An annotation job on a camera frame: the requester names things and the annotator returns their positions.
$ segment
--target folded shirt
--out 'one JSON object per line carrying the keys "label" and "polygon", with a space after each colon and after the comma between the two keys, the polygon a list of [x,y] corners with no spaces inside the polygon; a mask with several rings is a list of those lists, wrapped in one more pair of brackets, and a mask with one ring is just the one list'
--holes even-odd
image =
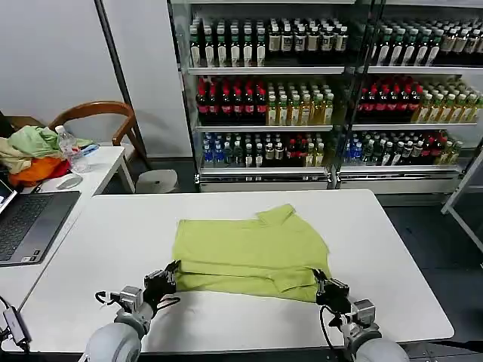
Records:
{"label": "folded shirt", "polygon": [[330,276],[321,236],[283,205],[250,220],[181,220],[173,258],[178,290],[213,290],[315,302],[312,269]]}

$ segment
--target white wall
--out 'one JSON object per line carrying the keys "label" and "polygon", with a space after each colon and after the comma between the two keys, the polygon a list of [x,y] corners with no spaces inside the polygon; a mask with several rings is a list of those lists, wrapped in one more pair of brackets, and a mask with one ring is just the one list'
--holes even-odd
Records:
{"label": "white wall", "polygon": [[[80,103],[122,101],[93,0],[3,3],[3,113],[48,124]],[[129,3],[107,0],[106,11],[148,154],[189,157],[165,2]],[[70,122],[70,128],[79,137],[110,140],[120,121],[121,116],[95,117]]]}

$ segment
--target laptop screen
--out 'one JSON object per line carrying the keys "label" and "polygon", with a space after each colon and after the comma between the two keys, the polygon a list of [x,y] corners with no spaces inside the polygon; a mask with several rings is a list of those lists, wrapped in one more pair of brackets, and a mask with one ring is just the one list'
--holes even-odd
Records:
{"label": "laptop screen", "polygon": [[6,175],[0,173],[0,213],[7,207],[16,194],[15,189],[8,183]]}

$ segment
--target table leg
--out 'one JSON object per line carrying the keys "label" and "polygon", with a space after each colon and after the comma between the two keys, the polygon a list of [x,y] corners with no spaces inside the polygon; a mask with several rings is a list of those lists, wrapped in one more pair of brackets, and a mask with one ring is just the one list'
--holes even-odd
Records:
{"label": "table leg", "polygon": [[122,185],[126,191],[130,192],[131,194],[136,193],[136,188],[134,187],[133,179],[131,179],[131,174],[129,173],[124,157],[119,164],[118,172],[119,176],[121,177]]}

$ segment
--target pile of clothes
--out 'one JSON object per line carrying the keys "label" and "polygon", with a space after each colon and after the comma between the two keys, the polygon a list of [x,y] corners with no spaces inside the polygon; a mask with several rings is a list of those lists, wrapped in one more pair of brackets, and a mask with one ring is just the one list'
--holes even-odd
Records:
{"label": "pile of clothes", "polygon": [[[86,146],[92,141],[78,143]],[[69,172],[69,164],[57,145],[57,133],[48,127],[25,126],[8,138],[0,137],[0,164],[8,169],[13,186],[35,186]]]}

